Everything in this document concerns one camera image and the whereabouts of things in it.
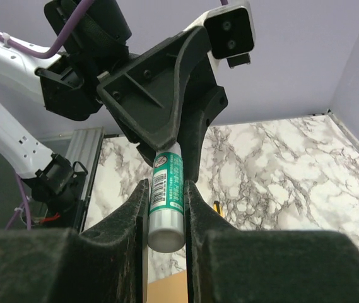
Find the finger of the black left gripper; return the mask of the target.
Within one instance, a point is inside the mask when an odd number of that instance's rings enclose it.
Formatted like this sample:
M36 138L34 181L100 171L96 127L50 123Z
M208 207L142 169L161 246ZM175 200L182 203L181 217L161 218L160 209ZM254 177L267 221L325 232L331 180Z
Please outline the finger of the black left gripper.
M207 128L227 105L225 89L217 84L210 61L202 60L193 69L185 89L177 138L182 151L185 180L197 182L199 179Z
M104 105L133 141L158 151L177 139L182 106L213 87L207 29L194 27L164 40L97 86Z

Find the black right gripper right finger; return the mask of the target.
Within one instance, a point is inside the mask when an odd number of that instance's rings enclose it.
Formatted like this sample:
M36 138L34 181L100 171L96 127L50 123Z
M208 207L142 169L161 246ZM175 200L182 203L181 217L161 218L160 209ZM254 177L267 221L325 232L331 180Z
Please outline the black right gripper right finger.
M359 250L326 230L241 231L184 185L189 302L359 302Z

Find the yellow utility knife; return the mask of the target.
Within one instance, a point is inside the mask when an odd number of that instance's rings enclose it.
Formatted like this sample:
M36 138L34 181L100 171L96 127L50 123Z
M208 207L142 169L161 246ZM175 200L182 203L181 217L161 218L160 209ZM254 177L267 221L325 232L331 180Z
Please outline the yellow utility knife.
M219 214L221 217L224 217L223 207L219 201L214 201L213 203L213 209L217 214Z

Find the green white glue stick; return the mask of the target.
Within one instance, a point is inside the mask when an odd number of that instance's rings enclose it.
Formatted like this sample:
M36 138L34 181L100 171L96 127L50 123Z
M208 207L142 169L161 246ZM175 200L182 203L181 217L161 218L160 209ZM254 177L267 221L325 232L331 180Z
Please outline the green white glue stick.
M153 162L148 246L159 253L174 253L185 245L184 164L178 143L159 151Z

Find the brown paper envelope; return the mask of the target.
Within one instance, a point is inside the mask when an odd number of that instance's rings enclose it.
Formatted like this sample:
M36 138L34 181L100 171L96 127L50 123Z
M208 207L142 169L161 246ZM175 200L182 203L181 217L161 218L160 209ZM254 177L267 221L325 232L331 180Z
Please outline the brown paper envelope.
M186 271L148 284L147 303L158 302L188 303Z

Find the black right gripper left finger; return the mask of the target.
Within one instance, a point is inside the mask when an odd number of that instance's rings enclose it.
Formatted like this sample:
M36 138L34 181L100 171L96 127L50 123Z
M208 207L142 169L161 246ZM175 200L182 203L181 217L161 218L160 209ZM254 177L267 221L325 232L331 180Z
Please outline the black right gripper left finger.
M92 228L0 230L0 302L145 302L149 183Z

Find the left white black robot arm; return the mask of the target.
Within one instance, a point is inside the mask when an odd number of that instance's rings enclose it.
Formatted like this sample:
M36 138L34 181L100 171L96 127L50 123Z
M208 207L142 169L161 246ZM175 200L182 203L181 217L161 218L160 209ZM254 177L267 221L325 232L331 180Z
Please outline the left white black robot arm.
M135 56L131 31L115 1L50 1L44 14L57 38L50 47L0 31L0 84L30 106L14 116L0 103L0 152L39 200L56 212L70 210L71 164L42 146L20 119L41 122L36 110L85 121L105 107L150 162L178 143L184 178L197 181L205 134L202 114L214 98L218 114L227 104L213 61L233 29L234 7L201 15L177 35Z

